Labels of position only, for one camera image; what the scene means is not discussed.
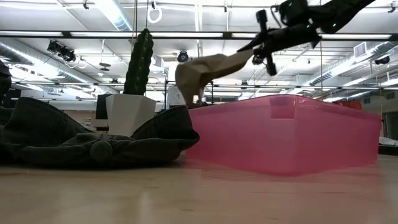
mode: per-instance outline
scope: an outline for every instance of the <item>plastic storage bin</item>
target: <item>plastic storage bin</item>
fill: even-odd
[[[188,159],[275,175],[375,162],[381,117],[295,95],[190,110],[200,141]]]

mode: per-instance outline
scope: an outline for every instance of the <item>green cactus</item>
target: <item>green cactus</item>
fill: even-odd
[[[149,29],[144,29],[137,37],[131,53],[129,68],[124,83],[124,94],[144,95],[148,83],[149,66],[154,51],[154,41]]]

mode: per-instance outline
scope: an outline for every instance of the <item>dark green cloth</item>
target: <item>dark green cloth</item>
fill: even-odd
[[[158,114],[131,137],[93,133],[32,98],[19,98],[12,113],[5,110],[0,109],[3,162],[69,168],[153,166],[175,160],[199,141],[186,106]]]

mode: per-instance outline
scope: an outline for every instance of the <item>white planter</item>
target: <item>white planter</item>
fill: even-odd
[[[117,94],[106,98],[109,134],[131,136],[155,115],[156,101],[140,95]]]

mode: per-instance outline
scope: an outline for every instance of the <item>desk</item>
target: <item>desk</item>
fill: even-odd
[[[398,157],[301,177],[197,161],[132,170],[0,167],[0,223],[398,223]]]

